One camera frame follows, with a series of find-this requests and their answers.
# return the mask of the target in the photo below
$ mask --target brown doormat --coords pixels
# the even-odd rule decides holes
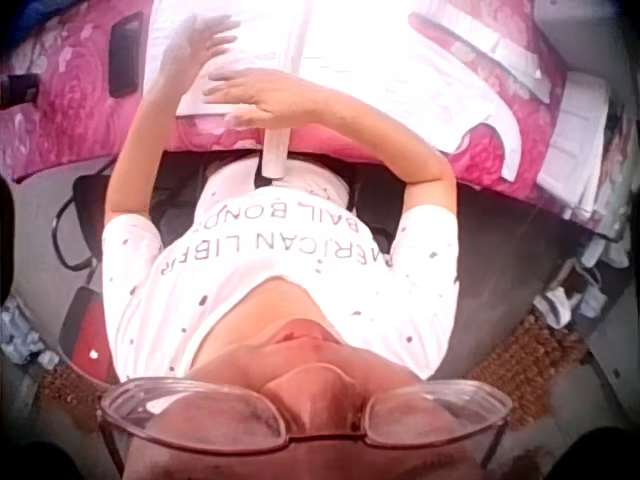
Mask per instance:
[[[587,345],[577,333],[553,330],[532,313],[467,378],[493,385],[511,397],[511,428],[518,430],[550,413],[553,379],[579,365],[586,353]]]
[[[73,368],[60,364],[40,379],[36,405],[55,405],[67,412],[79,430],[98,431],[98,397],[104,391]]]

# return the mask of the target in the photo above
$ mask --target smartphone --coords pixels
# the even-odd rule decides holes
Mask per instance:
[[[140,44],[144,15],[132,13],[111,28],[109,40],[109,95],[125,97],[140,87]]]

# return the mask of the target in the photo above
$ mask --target red object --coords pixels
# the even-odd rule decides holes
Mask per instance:
[[[72,366],[94,382],[116,384],[102,296],[88,287],[80,287],[65,316],[60,349]]]

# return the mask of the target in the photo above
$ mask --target nose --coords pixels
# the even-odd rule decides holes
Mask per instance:
[[[292,370],[267,384],[262,394],[281,411],[294,435],[351,432],[364,404],[353,379],[322,363]]]

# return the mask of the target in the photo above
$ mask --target glasses lens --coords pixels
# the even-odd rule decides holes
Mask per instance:
[[[278,412],[248,390],[178,380],[134,380],[103,399],[109,419],[134,436],[199,451],[245,452],[280,446]]]
[[[474,433],[502,421],[511,401],[478,382],[428,382],[374,397],[365,414],[371,440],[383,445],[430,445]]]

